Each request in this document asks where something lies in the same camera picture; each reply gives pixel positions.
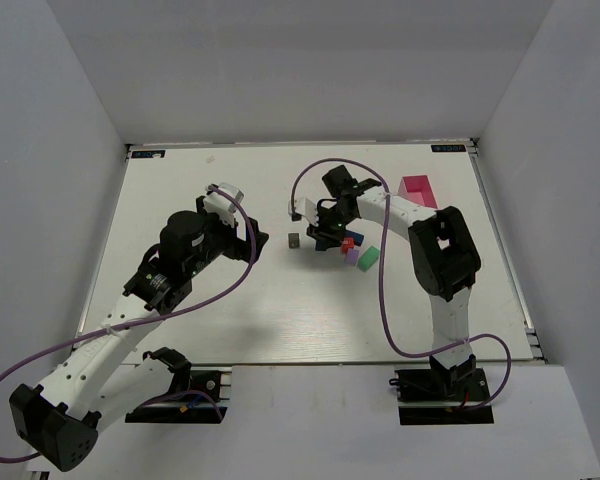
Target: block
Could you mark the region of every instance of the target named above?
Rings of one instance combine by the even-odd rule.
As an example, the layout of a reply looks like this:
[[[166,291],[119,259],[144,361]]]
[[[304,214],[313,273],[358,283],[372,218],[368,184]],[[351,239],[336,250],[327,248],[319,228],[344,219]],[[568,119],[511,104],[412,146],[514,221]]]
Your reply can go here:
[[[423,207],[438,208],[438,203],[433,196],[433,189],[429,183],[429,177],[426,175],[402,177],[398,187],[398,195]]]
[[[364,242],[364,235],[362,235],[361,233],[352,232],[351,230],[345,230],[344,236],[353,238],[353,244],[356,247],[359,247],[360,245],[362,245],[362,242]]]
[[[366,272],[378,261],[378,258],[380,258],[380,250],[373,246],[369,247],[358,259],[358,268]]]
[[[354,246],[353,238],[345,237],[344,240],[342,240],[342,245],[340,246],[340,251],[342,253],[347,253],[350,249],[353,248],[353,246]]]
[[[290,233],[289,234],[289,248],[300,248],[300,234]]]
[[[347,251],[347,254],[344,257],[344,263],[347,265],[351,265],[352,267],[356,266],[358,263],[358,255],[360,254],[360,250],[356,250],[355,248],[351,248]]]

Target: gray wall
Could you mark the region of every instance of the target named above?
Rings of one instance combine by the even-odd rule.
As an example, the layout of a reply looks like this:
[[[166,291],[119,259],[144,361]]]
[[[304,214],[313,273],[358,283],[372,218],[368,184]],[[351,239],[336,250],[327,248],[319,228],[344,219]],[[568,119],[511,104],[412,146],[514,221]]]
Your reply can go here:
[[[123,172],[124,147],[44,0],[0,1],[0,372],[70,338]],[[0,388],[0,454],[26,452]],[[20,478],[21,466],[0,466]]]
[[[551,0],[49,0],[128,143],[477,136]]]
[[[554,4],[480,153],[541,344],[600,461],[600,0]]]

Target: pink box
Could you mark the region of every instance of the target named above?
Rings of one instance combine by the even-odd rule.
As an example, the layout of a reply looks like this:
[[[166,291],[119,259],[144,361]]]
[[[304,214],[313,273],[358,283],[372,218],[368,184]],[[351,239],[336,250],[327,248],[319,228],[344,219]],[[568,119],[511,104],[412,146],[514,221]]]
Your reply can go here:
[[[398,187],[398,195],[423,207],[438,208],[429,183],[429,177],[426,175],[402,177],[400,187]]]

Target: green block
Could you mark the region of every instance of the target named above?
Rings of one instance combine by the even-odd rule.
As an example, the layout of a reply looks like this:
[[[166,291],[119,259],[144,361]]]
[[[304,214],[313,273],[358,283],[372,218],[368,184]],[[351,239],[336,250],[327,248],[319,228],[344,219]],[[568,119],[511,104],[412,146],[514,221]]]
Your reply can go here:
[[[378,258],[380,258],[380,250],[376,247],[369,247],[358,259],[358,268],[366,272],[378,261]]]

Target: black label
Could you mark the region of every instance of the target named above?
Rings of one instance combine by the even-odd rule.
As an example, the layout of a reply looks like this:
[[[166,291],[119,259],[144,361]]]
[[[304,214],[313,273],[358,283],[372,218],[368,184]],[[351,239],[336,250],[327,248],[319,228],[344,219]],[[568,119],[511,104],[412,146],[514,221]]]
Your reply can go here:
[[[466,152],[467,148],[464,145],[431,145],[433,153],[448,153],[448,152]]]
[[[164,158],[164,150],[140,150],[131,152],[131,158]]]

